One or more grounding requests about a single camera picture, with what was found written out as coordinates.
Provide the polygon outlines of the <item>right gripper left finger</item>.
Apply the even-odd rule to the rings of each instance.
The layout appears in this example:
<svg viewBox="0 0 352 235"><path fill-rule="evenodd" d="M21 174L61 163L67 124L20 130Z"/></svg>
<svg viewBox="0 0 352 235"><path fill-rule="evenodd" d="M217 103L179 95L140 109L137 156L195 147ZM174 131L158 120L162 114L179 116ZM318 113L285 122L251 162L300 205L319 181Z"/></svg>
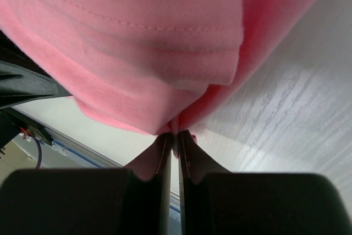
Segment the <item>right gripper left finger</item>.
<svg viewBox="0 0 352 235"><path fill-rule="evenodd" d="M122 168L17 170L1 186L1 234L167 234L171 135Z"/></svg>

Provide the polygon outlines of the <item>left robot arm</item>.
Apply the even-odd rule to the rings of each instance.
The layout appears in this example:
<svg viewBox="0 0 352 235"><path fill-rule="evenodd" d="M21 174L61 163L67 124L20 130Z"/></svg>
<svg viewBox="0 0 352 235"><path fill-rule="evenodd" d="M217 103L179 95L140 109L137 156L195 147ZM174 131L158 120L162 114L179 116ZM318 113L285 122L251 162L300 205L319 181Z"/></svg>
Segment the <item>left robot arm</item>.
<svg viewBox="0 0 352 235"><path fill-rule="evenodd" d="M1 109L70 93L1 33Z"/></svg>

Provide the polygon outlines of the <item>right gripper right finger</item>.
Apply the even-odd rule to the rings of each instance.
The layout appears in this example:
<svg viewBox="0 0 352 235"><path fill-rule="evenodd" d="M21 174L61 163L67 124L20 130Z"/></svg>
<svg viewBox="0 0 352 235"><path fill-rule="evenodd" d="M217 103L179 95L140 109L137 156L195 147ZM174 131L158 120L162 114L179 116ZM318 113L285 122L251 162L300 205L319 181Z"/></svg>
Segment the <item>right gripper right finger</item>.
<svg viewBox="0 0 352 235"><path fill-rule="evenodd" d="M350 234L336 187L313 173L230 172L177 136L183 234Z"/></svg>

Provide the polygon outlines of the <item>pink t shirt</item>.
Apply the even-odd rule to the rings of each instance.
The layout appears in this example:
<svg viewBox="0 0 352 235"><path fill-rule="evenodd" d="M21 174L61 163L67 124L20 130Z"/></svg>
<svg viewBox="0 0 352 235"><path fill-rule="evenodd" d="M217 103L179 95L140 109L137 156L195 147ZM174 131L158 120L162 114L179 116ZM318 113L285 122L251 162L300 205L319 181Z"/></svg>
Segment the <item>pink t shirt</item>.
<svg viewBox="0 0 352 235"><path fill-rule="evenodd" d="M88 117L157 135L231 97L316 0L1 0L1 30Z"/></svg>

